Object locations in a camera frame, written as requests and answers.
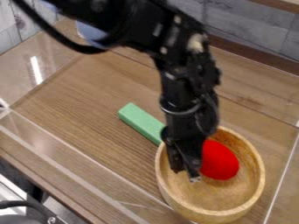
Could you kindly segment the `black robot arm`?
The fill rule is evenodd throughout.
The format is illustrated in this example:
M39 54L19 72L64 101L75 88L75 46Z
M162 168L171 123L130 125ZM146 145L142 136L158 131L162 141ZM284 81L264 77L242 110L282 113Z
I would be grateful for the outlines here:
M147 53L162 79L162 139L174 172L202 180L203 144L220 123L220 70L204 24L167 0L41 0L76 21L87 43L77 44L45 21L25 0L12 0L48 35L79 53L127 46Z

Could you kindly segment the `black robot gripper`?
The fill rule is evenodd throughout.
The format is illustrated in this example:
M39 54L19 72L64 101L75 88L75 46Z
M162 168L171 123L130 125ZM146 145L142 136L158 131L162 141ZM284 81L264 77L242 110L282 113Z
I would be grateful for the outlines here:
M163 140L175 173L184 169L192 183L202 181L202 146L220 122L220 70L210 53L188 53L186 59L155 61L162 78L160 108L166 115Z

